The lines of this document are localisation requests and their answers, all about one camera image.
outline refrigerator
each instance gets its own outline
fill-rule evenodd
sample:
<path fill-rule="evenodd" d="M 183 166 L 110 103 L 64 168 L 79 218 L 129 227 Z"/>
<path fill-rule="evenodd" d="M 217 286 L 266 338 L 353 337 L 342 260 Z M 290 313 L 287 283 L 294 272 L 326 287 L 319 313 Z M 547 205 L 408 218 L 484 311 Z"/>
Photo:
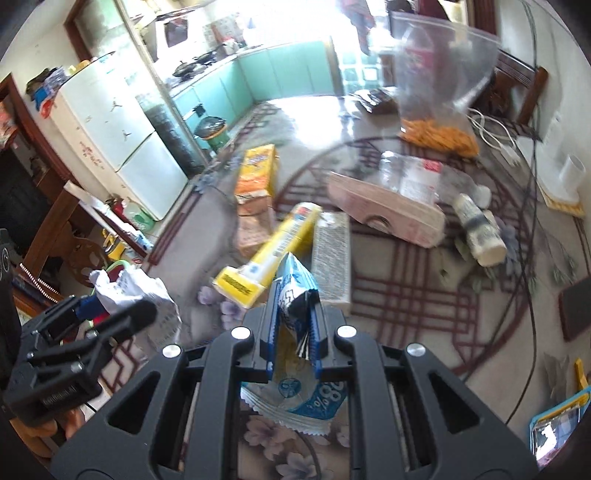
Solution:
<path fill-rule="evenodd" d="M 76 154 L 65 162 L 75 178 L 90 170 L 110 194 L 139 203 L 155 220 L 166 216 L 187 184 L 108 61 L 93 62 L 60 88 L 51 119 Z"/>

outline white bottle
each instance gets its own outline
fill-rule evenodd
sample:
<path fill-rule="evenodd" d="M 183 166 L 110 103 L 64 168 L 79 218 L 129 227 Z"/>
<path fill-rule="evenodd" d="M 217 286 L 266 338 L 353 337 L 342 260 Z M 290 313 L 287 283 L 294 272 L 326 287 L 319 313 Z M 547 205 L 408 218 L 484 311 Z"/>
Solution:
<path fill-rule="evenodd" d="M 499 226 L 492 214 L 483 213 L 465 194 L 457 197 L 453 209 L 466 230 L 466 241 L 476 261 L 483 267 L 494 267 L 503 263 L 507 247 L 501 239 Z"/>

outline yellow package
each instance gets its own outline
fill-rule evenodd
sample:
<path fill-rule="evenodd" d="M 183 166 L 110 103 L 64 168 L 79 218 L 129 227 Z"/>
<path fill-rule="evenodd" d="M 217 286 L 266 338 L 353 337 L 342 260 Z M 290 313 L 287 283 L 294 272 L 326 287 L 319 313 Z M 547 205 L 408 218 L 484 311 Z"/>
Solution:
<path fill-rule="evenodd" d="M 257 197 L 272 197 L 276 170 L 275 145 L 263 145 L 247 150 L 234 189 L 238 203 L 242 204 Z"/>
<path fill-rule="evenodd" d="M 291 252 L 298 256 L 310 250 L 321 212 L 315 203 L 297 204 L 250 262 L 240 268 L 226 267 L 219 273 L 213 281 L 215 289 L 241 307 L 251 308 L 271 285 L 283 255 Z"/>

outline snack bag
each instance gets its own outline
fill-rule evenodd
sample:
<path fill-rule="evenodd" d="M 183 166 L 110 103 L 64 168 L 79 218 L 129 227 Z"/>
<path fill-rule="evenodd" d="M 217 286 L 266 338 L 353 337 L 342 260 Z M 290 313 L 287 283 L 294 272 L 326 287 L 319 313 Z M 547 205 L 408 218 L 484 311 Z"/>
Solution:
<path fill-rule="evenodd" d="M 499 38 L 434 18 L 393 14 L 395 81 L 401 138 L 423 148 L 479 154 L 466 118 L 468 107 L 488 84 Z"/>
<path fill-rule="evenodd" d="M 241 397 L 274 422 L 310 435 L 326 435 L 330 421 L 347 396 L 345 382 L 318 382 L 310 363 L 307 299 L 318 285 L 291 253 L 277 271 L 281 278 L 281 326 L 272 380 L 245 383 Z"/>

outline freezer door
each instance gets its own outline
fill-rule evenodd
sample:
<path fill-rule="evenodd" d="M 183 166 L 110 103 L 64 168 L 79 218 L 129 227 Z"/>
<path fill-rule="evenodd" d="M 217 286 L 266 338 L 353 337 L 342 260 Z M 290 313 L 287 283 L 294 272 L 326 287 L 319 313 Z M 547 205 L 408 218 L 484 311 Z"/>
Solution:
<path fill-rule="evenodd" d="M 115 171 L 154 132 L 124 78 L 98 61 L 74 75 L 59 94 Z"/>
<path fill-rule="evenodd" d="M 166 216 L 188 181 L 157 133 L 121 167 L 119 176 L 156 220 Z"/>

